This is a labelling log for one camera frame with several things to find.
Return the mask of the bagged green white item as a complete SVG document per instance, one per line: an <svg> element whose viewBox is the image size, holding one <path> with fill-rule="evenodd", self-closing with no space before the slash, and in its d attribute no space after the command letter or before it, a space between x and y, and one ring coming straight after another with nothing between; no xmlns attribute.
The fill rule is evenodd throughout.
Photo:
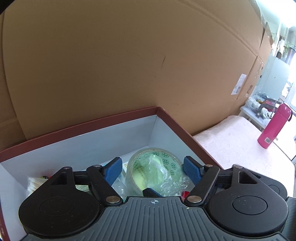
<svg viewBox="0 0 296 241"><path fill-rule="evenodd" d="M180 161L167 152L145 152L135 164L138 171L135 183L140 190L152 188L161 196L180 196L190 184Z"/></svg>

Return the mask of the green gold small box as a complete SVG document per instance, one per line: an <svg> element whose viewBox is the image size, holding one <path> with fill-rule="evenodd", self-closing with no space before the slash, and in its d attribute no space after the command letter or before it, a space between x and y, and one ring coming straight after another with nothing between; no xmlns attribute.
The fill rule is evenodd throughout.
<svg viewBox="0 0 296 241"><path fill-rule="evenodd" d="M88 185L75 185L76 189L84 192L90 192Z"/></svg>

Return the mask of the cotton swab bag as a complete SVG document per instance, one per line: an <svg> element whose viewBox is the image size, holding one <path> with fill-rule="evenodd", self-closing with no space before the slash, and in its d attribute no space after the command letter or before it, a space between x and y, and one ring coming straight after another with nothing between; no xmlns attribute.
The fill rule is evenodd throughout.
<svg viewBox="0 0 296 241"><path fill-rule="evenodd" d="M26 191L26 196L30 196L34 191L36 191L47 179L45 178L36 178L28 177L28 186Z"/></svg>

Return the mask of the green patterned tape roll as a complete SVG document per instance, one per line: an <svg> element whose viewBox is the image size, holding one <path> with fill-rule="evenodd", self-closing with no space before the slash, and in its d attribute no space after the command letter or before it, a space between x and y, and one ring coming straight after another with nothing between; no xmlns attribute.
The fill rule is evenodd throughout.
<svg viewBox="0 0 296 241"><path fill-rule="evenodd" d="M151 188L161 196L179 196L190 183L183 163L171 152L160 148L141 149L126 167L125 184L134 194Z"/></svg>

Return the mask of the pink towel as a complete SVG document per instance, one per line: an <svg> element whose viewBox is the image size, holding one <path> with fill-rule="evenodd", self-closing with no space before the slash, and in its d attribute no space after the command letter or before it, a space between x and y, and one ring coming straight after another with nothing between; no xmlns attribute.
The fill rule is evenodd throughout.
<svg viewBox="0 0 296 241"><path fill-rule="evenodd" d="M293 197L295 166L272 143L264 149L257 141L261 132L247 119L230 115L217 125L193 138L223 169L238 164L282 183L287 194Z"/></svg>

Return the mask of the maroon storage box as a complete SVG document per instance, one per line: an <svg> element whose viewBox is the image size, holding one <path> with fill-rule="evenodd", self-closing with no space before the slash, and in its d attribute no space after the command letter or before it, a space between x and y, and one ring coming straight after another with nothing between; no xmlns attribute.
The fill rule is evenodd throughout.
<svg viewBox="0 0 296 241"><path fill-rule="evenodd" d="M200 163L215 164L160 107L99 118L1 151L1 239L21 240L25 236L18 209L26 197L28 177L51 176L63 166L85 170L115 157L127 162L146 147L167 150L180 160L192 156Z"/></svg>

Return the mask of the pink thermos bottle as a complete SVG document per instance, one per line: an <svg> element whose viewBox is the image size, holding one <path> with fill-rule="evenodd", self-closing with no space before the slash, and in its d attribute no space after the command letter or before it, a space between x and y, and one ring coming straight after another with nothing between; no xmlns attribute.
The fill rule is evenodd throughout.
<svg viewBox="0 0 296 241"><path fill-rule="evenodd" d="M264 149L267 149L276 139L286 122L291 121L291 119L292 109L286 103L280 104L274 116L257 139L258 143Z"/></svg>

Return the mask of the brown cardboard backdrop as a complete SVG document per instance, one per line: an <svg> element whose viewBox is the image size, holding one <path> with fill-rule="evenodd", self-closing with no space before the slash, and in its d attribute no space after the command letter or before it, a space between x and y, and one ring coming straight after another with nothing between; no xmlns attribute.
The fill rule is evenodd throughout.
<svg viewBox="0 0 296 241"><path fill-rule="evenodd" d="M151 106L198 133L271 41L255 1L1 1L1 149Z"/></svg>

